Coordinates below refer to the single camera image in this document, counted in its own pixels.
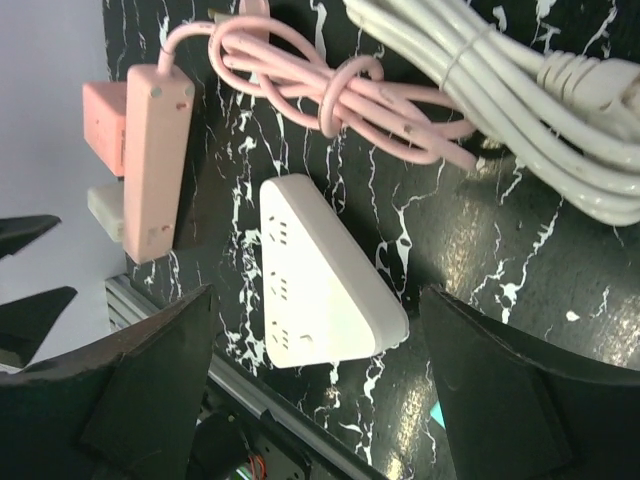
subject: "white cord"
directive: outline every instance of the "white cord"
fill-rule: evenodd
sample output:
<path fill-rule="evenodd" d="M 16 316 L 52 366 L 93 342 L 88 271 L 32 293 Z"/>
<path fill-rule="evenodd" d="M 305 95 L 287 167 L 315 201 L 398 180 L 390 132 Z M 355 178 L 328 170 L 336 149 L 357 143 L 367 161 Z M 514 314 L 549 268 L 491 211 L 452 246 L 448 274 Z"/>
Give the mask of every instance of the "white cord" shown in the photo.
<path fill-rule="evenodd" d="M 427 74 L 577 208 L 609 225 L 640 221 L 640 66 L 545 58 L 487 31 L 463 0 L 344 3 L 352 22 Z"/>

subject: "gray wall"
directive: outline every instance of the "gray wall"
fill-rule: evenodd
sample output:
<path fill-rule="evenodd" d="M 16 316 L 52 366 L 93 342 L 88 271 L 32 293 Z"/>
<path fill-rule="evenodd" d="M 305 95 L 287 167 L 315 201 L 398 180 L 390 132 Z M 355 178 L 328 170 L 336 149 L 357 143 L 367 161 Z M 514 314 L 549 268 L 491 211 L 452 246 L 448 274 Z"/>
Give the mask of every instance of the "gray wall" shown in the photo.
<path fill-rule="evenodd" d="M 38 360 L 109 332 L 103 282 L 124 271 L 86 201 L 89 187 L 114 181 L 82 137 L 82 83 L 107 79 L 101 2 L 1 0 L 0 65 L 0 218 L 62 219 L 0 261 L 0 303 L 62 285 L 79 292 Z"/>

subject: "black pointed object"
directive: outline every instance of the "black pointed object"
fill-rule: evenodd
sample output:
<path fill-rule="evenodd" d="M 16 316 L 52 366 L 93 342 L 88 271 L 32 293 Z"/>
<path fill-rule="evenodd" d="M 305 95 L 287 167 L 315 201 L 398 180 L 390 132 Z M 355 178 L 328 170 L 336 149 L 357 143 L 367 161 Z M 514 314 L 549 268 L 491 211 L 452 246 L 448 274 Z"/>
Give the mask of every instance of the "black pointed object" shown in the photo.
<path fill-rule="evenodd" d="M 555 347 L 438 287 L 420 311 L 459 480 L 640 478 L 640 372 Z"/>
<path fill-rule="evenodd" d="M 54 215 L 0 219 L 0 259 L 15 255 L 59 223 Z"/>
<path fill-rule="evenodd" d="M 27 366 L 77 293 L 61 287 L 0 305 L 0 363 Z"/>
<path fill-rule="evenodd" d="M 201 287 L 95 343 L 0 375 L 2 478 L 184 478 L 213 351 Z"/>

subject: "pink power cord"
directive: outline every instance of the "pink power cord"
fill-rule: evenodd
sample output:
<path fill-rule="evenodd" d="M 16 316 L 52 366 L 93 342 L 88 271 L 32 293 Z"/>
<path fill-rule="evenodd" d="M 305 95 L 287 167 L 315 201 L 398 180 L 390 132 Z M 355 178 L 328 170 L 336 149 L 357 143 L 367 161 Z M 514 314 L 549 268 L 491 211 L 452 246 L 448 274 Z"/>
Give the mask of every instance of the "pink power cord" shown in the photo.
<path fill-rule="evenodd" d="M 383 82 L 381 63 L 368 55 L 353 57 L 333 70 L 300 33 L 270 18 L 268 6 L 266 12 L 259 14 L 230 17 L 217 24 L 193 22 L 177 27 L 160 52 L 159 73 L 171 74 L 175 49 L 181 40 L 209 35 L 209 60 L 221 79 L 240 92 L 266 97 L 282 115 L 303 127 L 333 138 L 349 126 L 381 150 L 407 162 L 430 164 L 442 157 L 465 170 L 475 166 L 476 158 L 451 141 L 471 134 L 475 127 L 466 120 L 431 122 L 410 101 L 456 109 L 445 93 L 435 88 Z M 269 33 L 289 42 L 306 60 L 270 45 Z M 231 70 L 255 73 L 258 84 Z M 370 80 L 357 76 L 363 71 Z M 317 117 L 300 112 L 285 100 L 299 97 L 318 104 Z M 393 140 L 390 134 L 409 145 Z"/>

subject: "white triangular power strip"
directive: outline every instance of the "white triangular power strip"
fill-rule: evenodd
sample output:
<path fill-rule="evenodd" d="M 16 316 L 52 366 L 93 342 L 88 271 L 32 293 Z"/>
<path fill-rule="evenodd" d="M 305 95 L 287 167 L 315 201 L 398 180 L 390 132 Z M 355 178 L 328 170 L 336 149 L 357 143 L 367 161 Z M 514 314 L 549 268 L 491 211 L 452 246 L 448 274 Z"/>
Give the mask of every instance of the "white triangular power strip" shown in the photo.
<path fill-rule="evenodd" d="M 370 357 L 406 339 L 406 312 L 308 177 L 264 182 L 260 222 L 276 367 Z"/>

